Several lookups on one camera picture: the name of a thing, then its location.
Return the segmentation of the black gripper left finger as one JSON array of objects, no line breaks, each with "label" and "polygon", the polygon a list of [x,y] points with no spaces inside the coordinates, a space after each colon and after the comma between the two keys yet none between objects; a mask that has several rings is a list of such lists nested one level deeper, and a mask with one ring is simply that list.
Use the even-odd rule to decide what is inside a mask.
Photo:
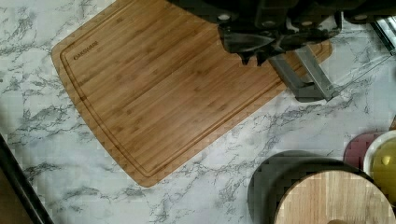
[{"label": "black gripper left finger", "polygon": [[224,49],[237,54],[243,65],[248,65],[252,57],[256,58],[257,65],[262,65],[269,58],[267,46],[275,41],[273,37],[250,31],[235,31],[223,25],[219,26],[218,31]]}]

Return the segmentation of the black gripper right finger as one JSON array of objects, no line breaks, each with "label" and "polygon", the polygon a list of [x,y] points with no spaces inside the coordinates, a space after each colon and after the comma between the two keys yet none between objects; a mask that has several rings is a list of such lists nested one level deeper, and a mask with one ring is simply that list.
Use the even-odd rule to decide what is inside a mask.
[{"label": "black gripper right finger", "polygon": [[342,30],[341,19],[341,13],[336,12],[316,27],[303,28],[293,27],[290,19],[287,19],[284,29],[261,32],[261,35],[269,38],[270,42],[255,50],[257,65],[261,66],[276,55],[335,37]]}]

